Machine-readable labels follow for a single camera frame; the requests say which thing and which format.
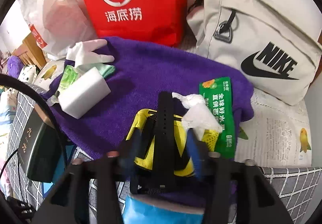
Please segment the purple towel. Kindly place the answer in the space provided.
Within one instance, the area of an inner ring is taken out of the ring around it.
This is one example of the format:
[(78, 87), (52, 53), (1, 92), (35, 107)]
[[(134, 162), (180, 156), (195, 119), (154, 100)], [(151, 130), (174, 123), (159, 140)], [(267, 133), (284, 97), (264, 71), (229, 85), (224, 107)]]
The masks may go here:
[(116, 150), (141, 109), (156, 109), (161, 91), (196, 94), (199, 84), (229, 77), (235, 125), (251, 120), (253, 85), (235, 68), (180, 49), (108, 37), (98, 54), (112, 55), (116, 71), (106, 82), (111, 93), (80, 119), (53, 105), (61, 130), (91, 158)]

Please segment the white Miniso plastic bag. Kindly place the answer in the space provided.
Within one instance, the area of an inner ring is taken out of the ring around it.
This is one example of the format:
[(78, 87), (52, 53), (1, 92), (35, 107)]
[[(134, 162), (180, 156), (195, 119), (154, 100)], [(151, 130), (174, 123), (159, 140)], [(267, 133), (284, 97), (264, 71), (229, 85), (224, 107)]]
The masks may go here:
[(63, 58), (76, 43), (95, 39), (84, 0), (18, 0), (38, 47)]

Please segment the green tissue pack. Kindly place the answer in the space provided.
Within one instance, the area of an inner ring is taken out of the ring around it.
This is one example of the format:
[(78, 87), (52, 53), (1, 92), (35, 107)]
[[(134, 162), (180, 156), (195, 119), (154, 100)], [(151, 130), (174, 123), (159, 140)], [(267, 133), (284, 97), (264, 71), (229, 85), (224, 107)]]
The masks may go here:
[(47, 104), (51, 107), (56, 103), (59, 103), (58, 97), (66, 90), (70, 85), (77, 81), (84, 74), (79, 68), (75, 68), (71, 65), (67, 65), (62, 74), (61, 81), (59, 83), (57, 91), (47, 100)]

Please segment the grey Nike pouch bag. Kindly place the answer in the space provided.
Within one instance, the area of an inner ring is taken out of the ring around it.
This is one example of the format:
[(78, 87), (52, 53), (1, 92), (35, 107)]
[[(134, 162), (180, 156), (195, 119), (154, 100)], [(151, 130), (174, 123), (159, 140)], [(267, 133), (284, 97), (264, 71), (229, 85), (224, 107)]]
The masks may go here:
[(195, 54), (240, 70), (254, 87), (289, 105), (306, 95), (321, 46), (269, 0), (196, 0), (187, 23)]

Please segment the blue tissue box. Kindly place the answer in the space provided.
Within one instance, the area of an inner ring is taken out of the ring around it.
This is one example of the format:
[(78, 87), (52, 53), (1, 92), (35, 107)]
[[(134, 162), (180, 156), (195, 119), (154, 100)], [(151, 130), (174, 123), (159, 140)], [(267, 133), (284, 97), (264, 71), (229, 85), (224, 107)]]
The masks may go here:
[(186, 206), (149, 195), (128, 195), (122, 212), (124, 223), (201, 223), (203, 208)]

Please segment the white tissue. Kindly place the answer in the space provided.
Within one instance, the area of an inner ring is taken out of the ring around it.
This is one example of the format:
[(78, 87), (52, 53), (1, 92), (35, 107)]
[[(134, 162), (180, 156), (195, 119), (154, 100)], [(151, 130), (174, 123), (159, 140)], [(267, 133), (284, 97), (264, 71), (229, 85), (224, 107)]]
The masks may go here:
[(199, 94), (183, 96), (172, 92), (172, 97), (181, 101), (188, 111), (182, 117), (182, 126), (188, 131), (193, 129), (198, 140), (202, 140), (206, 130), (222, 133), (222, 127), (206, 106), (205, 99)]

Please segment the newspaper with mango print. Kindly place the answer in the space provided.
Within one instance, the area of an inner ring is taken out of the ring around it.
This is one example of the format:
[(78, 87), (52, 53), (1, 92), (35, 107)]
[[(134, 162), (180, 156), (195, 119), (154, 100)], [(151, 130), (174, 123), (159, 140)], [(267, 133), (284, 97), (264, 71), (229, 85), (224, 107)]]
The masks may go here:
[(235, 125), (236, 159), (264, 167), (310, 166), (311, 151), (300, 151), (300, 132), (310, 127), (305, 103), (289, 106), (254, 88), (251, 106), (253, 118)]

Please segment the dark green tea tin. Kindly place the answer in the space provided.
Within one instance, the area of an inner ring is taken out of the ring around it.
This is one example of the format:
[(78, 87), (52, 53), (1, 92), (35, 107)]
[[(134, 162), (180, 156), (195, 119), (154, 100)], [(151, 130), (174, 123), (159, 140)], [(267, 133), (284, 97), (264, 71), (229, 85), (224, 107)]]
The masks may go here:
[(54, 126), (44, 111), (35, 105), (18, 147), (19, 162), (27, 178), (52, 182), (61, 147)]

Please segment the wooden chair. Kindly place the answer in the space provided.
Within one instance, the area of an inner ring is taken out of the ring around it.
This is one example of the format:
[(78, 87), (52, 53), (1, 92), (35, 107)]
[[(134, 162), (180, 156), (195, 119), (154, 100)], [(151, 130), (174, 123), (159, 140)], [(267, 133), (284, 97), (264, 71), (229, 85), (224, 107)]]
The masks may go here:
[(22, 44), (12, 52), (12, 55), (18, 57), (25, 66), (35, 65), (41, 70), (46, 65), (43, 51), (31, 33), (22, 40)]

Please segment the green wet wipes packet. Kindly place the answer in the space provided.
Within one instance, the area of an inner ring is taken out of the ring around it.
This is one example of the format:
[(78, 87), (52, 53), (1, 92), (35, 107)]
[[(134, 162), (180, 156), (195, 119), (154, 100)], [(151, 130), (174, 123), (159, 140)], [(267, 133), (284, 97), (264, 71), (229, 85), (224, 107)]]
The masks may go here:
[(225, 159), (233, 159), (236, 138), (230, 78), (221, 77), (200, 83), (199, 94), (205, 99), (206, 106), (222, 127), (221, 133), (206, 130), (202, 140), (210, 151), (220, 153)]

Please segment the grey checkered tablecloth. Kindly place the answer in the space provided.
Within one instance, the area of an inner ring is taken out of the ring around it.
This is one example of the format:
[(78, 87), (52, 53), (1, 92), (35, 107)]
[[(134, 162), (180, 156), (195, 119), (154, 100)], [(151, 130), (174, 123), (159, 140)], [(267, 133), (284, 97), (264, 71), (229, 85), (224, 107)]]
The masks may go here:
[[(7, 135), (7, 149), (3, 153), (6, 158), (18, 147), (27, 119), (35, 105), (33, 100), (18, 92), (10, 97), (9, 102), (15, 104), (15, 111)], [(13, 197), (39, 208), (45, 198), (42, 183), (31, 181), (25, 176), (16, 156), (10, 160), (5, 170)], [(300, 223), (321, 180), (321, 168), (262, 167), (261, 170), (286, 206), (294, 223)]]

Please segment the white sponge block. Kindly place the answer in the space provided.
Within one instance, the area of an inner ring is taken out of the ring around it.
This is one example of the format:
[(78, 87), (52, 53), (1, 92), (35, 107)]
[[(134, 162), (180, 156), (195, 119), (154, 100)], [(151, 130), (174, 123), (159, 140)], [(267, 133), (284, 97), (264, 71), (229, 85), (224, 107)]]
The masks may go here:
[(111, 90), (96, 67), (93, 67), (63, 90), (58, 101), (61, 110), (75, 119), (80, 119)]

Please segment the yellow black pouch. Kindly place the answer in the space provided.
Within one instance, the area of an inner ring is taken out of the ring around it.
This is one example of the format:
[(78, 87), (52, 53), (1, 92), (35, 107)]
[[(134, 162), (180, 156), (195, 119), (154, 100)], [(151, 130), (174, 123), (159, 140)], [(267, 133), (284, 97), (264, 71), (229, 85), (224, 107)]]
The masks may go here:
[(140, 150), (134, 160), (130, 191), (135, 195), (191, 192), (202, 196), (208, 189), (199, 180), (186, 147), (187, 131), (182, 117), (188, 110), (172, 93), (158, 95), (157, 110), (142, 109), (135, 115), (126, 140), (134, 128), (141, 130)]

